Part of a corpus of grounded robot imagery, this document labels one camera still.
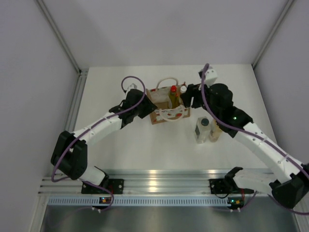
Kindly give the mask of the yellow bottle red cap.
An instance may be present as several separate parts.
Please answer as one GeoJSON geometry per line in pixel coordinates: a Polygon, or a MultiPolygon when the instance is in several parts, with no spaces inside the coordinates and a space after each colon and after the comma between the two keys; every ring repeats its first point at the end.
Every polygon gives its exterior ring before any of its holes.
{"type": "Polygon", "coordinates": [[[172,85],[170,87],[168,97],[169,97],[169,108],[170,109],[174,109],[174,108],[177,108],[178,106],[180,106],[179,95],[178,95],[178,92],[177,92],[177,86],[172,85]]]}

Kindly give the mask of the watermelon print canvas bag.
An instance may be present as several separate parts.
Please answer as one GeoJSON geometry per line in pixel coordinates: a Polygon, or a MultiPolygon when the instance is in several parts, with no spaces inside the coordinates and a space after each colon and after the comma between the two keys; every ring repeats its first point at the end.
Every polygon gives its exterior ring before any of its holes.
{"type": "Polygon", "coordinates": [[[163,122],[176,122],[183,118],[190,117],[190,108],[185,107],[180,98],[181,94],[180,88],[183,85],[186,86],[185,83],[180,85],[177,78],[167,77],[158,81],[155,88],[146,90],[147,97],[151,100],[153,104],[157,106],[157,109],[154,110],[152,113],[150,113],[150,120],[153,125],[163,122]],[[180,106],[178,106],[177,108],[174,109],[169,108],[168,93],[172,85],[166,87],[160,86],[160,84],[166,80],[174,80],[175,84],[173,85],[177,86],[177,92],[179,95],[179,102],[180,102],[180,106]]]}

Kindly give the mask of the square bottle dark cap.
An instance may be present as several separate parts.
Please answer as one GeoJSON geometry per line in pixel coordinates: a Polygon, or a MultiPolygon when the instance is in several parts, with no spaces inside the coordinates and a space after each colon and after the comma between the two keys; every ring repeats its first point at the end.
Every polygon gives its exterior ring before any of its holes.
{"type": "Polygon", "coordinates": [[[202,144],[206,142],[210,132],[210,121],[207,117],[199,117],[196,122],[194,135],[196,142],[202,144]]]}

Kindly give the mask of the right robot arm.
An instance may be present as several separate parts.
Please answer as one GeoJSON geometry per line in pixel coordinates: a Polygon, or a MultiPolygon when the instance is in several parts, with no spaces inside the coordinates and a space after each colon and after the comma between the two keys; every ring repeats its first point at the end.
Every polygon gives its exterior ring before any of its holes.
{"type": "Polygon", "coordinates": [[[309,191],[309,166],[275,144],[243,110],[234,106],[233,94],[225,84],[190,84],[182,94],[183,103],[202,107],[219,128],[253,152],[274,174],[251,173],[235,167],[225,175],[230,192],[252,189],[268,194],[285,208],[293,209],[309,191]]]}

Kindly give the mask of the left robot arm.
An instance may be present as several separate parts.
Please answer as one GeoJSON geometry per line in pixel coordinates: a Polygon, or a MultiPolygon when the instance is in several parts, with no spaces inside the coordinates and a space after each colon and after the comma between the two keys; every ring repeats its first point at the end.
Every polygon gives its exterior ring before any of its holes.
{"type": "Polygon", "coordinates": [[[63,131],[54,148],[51,163],[66,178],[91,184],[98,193],[109,187],[108,174],[88,162],[88,147],[130,124],[135,117],[150,116],[151,123],[175,122],[190,116],[189,104],[180,98],[186,84],[138,90],[132,84],[125,99],[94,123],[74,132],[63,131]]]}

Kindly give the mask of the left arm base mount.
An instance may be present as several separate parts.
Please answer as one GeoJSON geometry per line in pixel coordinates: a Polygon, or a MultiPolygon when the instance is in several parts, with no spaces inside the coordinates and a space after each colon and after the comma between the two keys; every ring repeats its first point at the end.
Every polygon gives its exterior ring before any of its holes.
{"type": "MultiPolygon", "coordinates": [[[[120,195],[123,194],[124,190],[124,179],[109,179],[106,184],[104,184],[102,187],[110,191],[112,194],[120,195]]],[[[97,187],[93,187],[85,182],[83,182],[82,194],[107,194],[106,191],[103,191],[101,189],[98,189],[97,187]]]]}

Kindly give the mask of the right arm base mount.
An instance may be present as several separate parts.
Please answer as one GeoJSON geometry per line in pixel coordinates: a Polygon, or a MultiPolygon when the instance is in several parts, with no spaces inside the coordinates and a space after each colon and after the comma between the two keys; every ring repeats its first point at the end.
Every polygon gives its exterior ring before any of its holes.
{"type": "Polygon", "coordinates": [[[216,195],[227,195],[227,194],[253,194],[254,190],[232,186],[227,183],[224,178],[209,179],[209,186],[211,194],[216,195]]]}

